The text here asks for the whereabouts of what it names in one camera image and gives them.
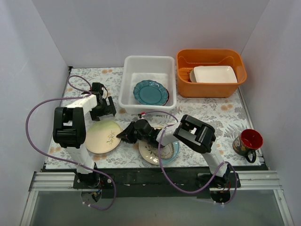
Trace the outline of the cream plate with leaf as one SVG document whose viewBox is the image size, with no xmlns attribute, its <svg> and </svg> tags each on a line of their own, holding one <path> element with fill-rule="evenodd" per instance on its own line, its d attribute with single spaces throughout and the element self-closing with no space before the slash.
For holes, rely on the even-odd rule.
<svg viewBox="0 0 301 226">
<path fill-rule="evenodd" d="M 108 153 L 120 143 L 117 135 L 121 132 L 121 127 L 113 120 L 97 121 L 87 130 L 85 146 L 95 154 Z"/>
</svg>

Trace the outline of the teal scalloped plate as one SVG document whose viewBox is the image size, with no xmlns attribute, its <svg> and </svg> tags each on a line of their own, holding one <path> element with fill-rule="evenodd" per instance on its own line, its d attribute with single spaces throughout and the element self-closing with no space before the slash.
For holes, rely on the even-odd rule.
<svg viewBox="0 0 301 226">
<path fill-rule="evenodd" d="M 133 89 L 133 95 L 141 105 L 163 106 L 167 98 L 166 88 L 153 80 L 143 80 L 137 83 Z"/>
</svg>

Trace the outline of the red round plate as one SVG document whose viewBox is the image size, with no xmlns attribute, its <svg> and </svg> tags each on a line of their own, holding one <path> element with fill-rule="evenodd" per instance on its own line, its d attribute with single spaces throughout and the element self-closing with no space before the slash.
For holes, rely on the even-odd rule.
<svg viewBox="0 0 301 226">
<path fill-rule="evenodd" d="M 169 91 L 166 89 L 166 92 L 167 92 L 167 98 L 166 98 L 166 102 L 163 104 L 163 106 L 165 106 L 168 101 L 169 101 L 169 98 L 170 98 L 170 94 L 169 94 Z"/>
</svg>

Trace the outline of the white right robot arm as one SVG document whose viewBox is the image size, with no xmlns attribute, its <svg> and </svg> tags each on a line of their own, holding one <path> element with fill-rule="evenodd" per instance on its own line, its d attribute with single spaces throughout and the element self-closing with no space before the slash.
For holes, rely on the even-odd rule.
<svg viewBox="0 0 301 226">
<path fill-rule="evenodd" d="M 215 147 L 215 129 L 190 115 L 185 114 L 179 122 L 165 129 L 156 129 L 146 119 L 140 118 L 131 122 L 117 138 L 131 144 L 141 140 L 159 150 L 174 142 L 182 142 L 203 156 L 216 186 L 226 186 L 230 181 L 230 169 Z"/>
</svg>

